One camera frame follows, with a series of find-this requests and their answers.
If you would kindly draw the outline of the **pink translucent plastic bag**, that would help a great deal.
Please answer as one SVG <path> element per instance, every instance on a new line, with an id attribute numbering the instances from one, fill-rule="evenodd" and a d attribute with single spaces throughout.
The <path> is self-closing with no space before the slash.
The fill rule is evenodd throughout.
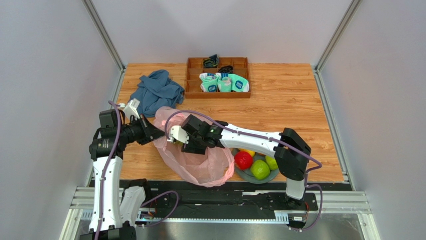
<path id="1" fill-rule="evenodd" d="M 182 152 L 182 146 L 168 142 L 166 137 L 155 140 L 164 163 L 184 181 L 206 188 L 219 187 L 235 172 L 235 161 L 228 148 L 208 148 L 206 154 Z"/>

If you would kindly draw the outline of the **red fake fruit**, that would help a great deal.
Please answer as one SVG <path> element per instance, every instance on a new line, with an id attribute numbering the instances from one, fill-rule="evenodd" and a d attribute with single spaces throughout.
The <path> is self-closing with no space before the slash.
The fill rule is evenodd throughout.
<path id="1" fill-rule="evenodd" d="M 234 163 L 239 170 L 247 170 L 250 169 L 254 163 L 253 157 L 245 151 L 239 151 L 234 156 Z"/>

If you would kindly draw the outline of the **yellow fake fruit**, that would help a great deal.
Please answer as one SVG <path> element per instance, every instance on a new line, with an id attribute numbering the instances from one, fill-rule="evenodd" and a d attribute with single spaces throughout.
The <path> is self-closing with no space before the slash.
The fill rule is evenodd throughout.
<path id="1" fill-rule="evenodd" d="M 240 152 L 245 152 L 245 153 L 249 154 L 252 158 L 256 155 L 256 153 L 254 151 L 251 151 L 251 150 L 241 149 L 241 148 L 239 148 L 238 150 Z"/>

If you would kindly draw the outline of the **green fake apple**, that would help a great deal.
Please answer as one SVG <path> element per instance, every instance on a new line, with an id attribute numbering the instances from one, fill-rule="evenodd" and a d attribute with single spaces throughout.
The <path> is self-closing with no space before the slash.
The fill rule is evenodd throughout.
<path id="1" fill-rule="evenodd" d="M 250 168 L 250 172 L 256 180 L 265 180 L 271 173 L 269 166 L 263 160 L 257 160 Z"/>

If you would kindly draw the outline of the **green fake pear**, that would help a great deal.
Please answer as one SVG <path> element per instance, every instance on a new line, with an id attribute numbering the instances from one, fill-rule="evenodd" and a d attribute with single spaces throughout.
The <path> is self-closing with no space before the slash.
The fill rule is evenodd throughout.
<path id="1" fill-rule="evenodd" d="M 266 155 L 265 161 L 271 171 L 275 171 L 279 169 L 277 161 L 273 157 Z"/>

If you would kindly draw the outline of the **green fake grape bunch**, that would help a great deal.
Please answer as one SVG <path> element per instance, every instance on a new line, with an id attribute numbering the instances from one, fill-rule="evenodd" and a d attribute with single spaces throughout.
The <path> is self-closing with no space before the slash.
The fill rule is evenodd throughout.
<path id="1" fill-rule="evenodd" d="M 174 142 L 175 145 L 182 147 L 184 145 L 184 143 L 180 142 L 180 141 L 176 141 Z"/>

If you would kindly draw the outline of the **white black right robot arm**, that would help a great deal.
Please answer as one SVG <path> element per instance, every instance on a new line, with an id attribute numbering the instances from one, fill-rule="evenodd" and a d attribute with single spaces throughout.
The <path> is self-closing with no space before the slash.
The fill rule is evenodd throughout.
<path id="1" fill-rule="evenodd" d="M 274 158 L 280 173 L 286 177 L 287 197 L 297 201 L 304 198 L 311 148 L 293 129 L 260 132 L 225 122 L 210 124 L 194 115 L 181 128 L 188 134 L 190 147 L 244 149 Z"/>

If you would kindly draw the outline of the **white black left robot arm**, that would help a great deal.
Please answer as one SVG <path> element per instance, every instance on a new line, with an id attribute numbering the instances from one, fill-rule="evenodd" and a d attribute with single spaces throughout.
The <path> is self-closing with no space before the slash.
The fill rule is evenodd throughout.
<path id="1" fill-rule="evenodd" d="M 127 145 L 149 144 L 165 136 L 164 131 L 144 116 L 125 124 L 121 110 L 106 110 L 99 114 L 100 128 L 96 131 L 89 153 L 94 171 L 94 204 L 89 232 L 81 240 L 135 240 L 136 220 L 141 205 L 151 192 L 146 179 L 132 180 L 120 191 L 120 175 Z"/>

